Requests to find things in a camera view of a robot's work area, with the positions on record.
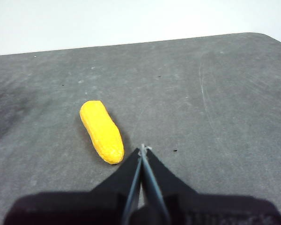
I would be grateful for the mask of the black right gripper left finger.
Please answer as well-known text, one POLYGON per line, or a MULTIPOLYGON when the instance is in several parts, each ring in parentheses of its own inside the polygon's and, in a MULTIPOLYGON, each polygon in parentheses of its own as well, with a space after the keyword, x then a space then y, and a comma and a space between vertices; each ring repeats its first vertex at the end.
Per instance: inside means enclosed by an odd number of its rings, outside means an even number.
POLYGON ((135 187, 139 149, 91 191, 40 192, 23 196, 8 211, 6 225, 119 225, 135 187))

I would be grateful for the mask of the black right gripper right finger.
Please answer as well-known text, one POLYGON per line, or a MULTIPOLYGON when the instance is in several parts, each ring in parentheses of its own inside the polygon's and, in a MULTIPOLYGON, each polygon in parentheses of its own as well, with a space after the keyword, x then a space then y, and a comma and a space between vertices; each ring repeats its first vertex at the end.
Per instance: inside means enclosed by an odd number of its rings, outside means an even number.
POLYGON ((201 194, 174 175, 142 145, 143 184, 148 203, 170 225, 281 225, 268 200, 247 195, 201 194))

